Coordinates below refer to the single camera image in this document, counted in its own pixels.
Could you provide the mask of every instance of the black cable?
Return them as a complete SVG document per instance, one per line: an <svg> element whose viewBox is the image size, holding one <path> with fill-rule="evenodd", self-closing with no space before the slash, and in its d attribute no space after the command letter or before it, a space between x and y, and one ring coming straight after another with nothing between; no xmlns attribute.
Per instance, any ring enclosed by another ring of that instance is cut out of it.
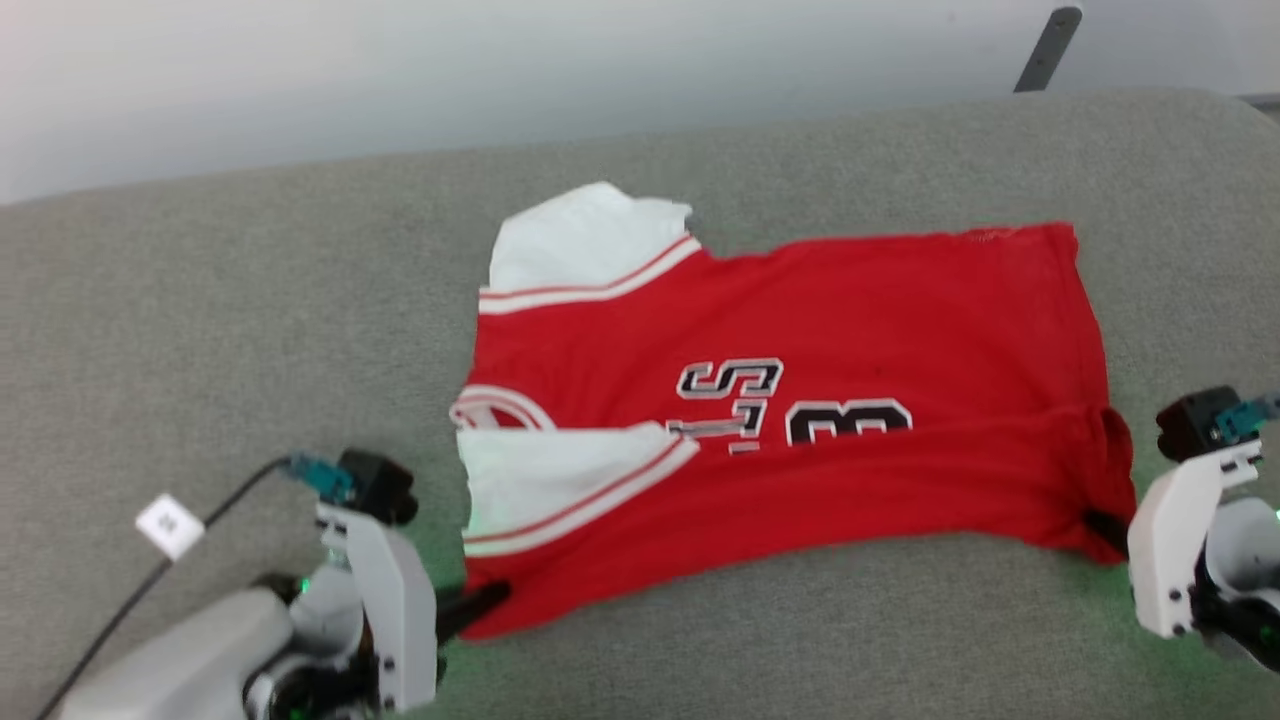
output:
<svg viewBox="0 0 1280 720"><path fill-rule="evenodd" d="M221 505L214 509L214 511L210 512L207 518L205 518L205 529L207 530L214 525L214 523L220 520L221 516L225 515L227 511L232 509L232 506L239 502L241 498L243 498L244 495L248 493L248 491L253 489L253 486L256 486L264 478L266 478L279 468L283 468L288 462L289 462L288 457L276 457L275 460L271 460L266 465L262 465L256 473L250 475L248 479L246 479L241 484L241 487L238 487L236 492L230 495L230 497L224 500ZM129 611L132 611L133 607L151 591L151 588L154 588L155 584L160 582L160 578L164 577L164 574L169 570L169 568L173 568L172 560L165 560L160 562L160 565L156 565L156 569L151 570L151 574L147 575L145 580L142 580L142 584L138 585L138 589L133 591L133 594L131 594L129 598L124 601L124 605L122 605L120 609L115 611L115 615L111 616L111 620L108 621L106 626L104 626L102 630L97 634L97 637L93 638L93 642L90 643L88 650L84 651L84 655L82 655L76 666L72 667L72 671L67 675L67 679L63 680L63 684L58 687L58 691L55 691L52 697L49 698L49 702L45 703L45 707L41 708L41 711L36 715L36 720L49 720L49 717L52 716L54 710L58 708L58 705L63 701L64 697L67 697L67 693L70 692L72 687L76 684L76 680L79 680L79 676L84 673L84 669L88 667L88 664L93 661L93 657L97 655L97 651L102 650L102 646L106 644L106 641L108 638L111 637L111 633L114 633L115 629L120 626L120 623L124 620L125 615L128 615Z"/></svg>

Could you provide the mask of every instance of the white sleeve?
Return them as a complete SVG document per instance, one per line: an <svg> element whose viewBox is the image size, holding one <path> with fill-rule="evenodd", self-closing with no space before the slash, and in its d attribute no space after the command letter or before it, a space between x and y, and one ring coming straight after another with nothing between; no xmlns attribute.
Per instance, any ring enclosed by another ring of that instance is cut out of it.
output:
<svg viewBox="0 0 1280 720"><path fill-rule="evenodd" d="M689 205L586 184L507 218L483 293L599 287L644 268L687 237Z"/></svg>
<svg viewBox="0 0 1280 720"><path fill-rule="evenodd" d="M529 432L466 429L470 557L509 555L552 542L669 477L698 442L657 423L626 429Z"/></svg>

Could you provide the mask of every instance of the white wall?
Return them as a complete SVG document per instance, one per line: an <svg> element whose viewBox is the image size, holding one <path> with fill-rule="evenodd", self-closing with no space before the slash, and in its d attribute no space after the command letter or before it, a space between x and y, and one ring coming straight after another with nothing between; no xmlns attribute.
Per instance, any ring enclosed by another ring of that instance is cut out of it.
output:
<svg viewBox="0 0 1280 720"><path fill-rule="evenodd" d="M1084 0L1053 91L1137 85L1280 95L1280 0Z"/></svg>
<svg viewBox="0 0 1280 720"><path fill-rule="evenodd" d="M1012 88L1059 4L0 0L0 204L241 167L991 97ZM1083 6L1052 88L1280 91L1276 0ZM1153 12L1164 33L1137 19Z"/></svg>

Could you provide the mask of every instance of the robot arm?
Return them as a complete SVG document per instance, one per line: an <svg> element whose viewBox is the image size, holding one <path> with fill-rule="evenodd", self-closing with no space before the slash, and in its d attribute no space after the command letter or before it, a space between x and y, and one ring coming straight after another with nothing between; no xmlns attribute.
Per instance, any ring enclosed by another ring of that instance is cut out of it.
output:
<svg viewBox="0 0 1280 720"><path fill-rule="evenodd" d="M297 456L320 493L329 556L308 578L271 577L228 596L77 685L63 720L365 720L430 703L440 647L506 600L506 585L438 602L413 546L412 477L347 451Z"/></svg>
<svg viewBox="0 0 1280 720"><path fill-rule="evenodd" d="M1160 414L1160 448L1180 465L1152 483L1129 527L1129 579L1143 628L1199 632L1280 673L1280 518L1257 497L1224 501L1258 478L1257 428L1276 416L1280 395L1240 402L1230 388Z"/></svg>

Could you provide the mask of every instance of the white stripe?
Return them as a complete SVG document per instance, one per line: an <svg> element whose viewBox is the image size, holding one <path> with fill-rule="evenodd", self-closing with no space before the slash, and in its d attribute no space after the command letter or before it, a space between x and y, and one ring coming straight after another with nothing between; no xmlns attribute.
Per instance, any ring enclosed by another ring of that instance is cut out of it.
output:
<svg viewBox="0 0 1280 720"><path fill-rule="evenodd" d="M493 557L495 555L511 555L513 552L532 550L538 546L552 542L581 528L582 525L586 525L591 520L595 520L600 515L604 515L609 510L613 510L645 489L658 484L659 480L678 470L685 462L689 462L689 459L695 454L698 454L698 443L691 439L681 439L675 450L672 450L653 468L649 468L646 471L636 475L627 483L611 489L588 505L579 507L575 512L529 533L522 533L509 538L475 542L467 541L466 532L463 530L462 552L467 557Z"/></svg>
<svg viewBox="0 0 1280 720"><path fill-rule="evenodd" d="M511 405L504 406L502 402L490 402L485 400L484 396L497 397L498 400L509 402ZM541 406L534 402L531 397L498 386L471 384L463 387L462 392L458 393L458 398L453 402L453 406L449 407L449 414L454 418L468 416L470 411L477 407L503 410L515 415L517 419L527 420L529 427L536 427L540 430L556 429L556 423L552 420L552 416L548 415Z"/></svg>
<svg viewBox="0 0 1280 720"><path fill-rule="evenodd" d="M454 405L449 413L453 414L453 424L468 428L498 428L498 418L488 405Z"/></svg>
<svg viewBox="0 0 1280 720"><path fill-rule="evenodd" d="M621 282L616 286L586 290L561 290L554 292L534 292L529 295L515 295L511 297L480 297L480 313L483 315L506 315L508 313L518 313L521 310L541 307L544 305L559 305L564 302L599 302L602 300L621 297L653 282L667 270L678 265L685 258L698 252L701 246L703 245L695 238L689 237L671 249L660 260L645 268L644 272L637 273L636 275L627 278L626 282Z"/></svg>

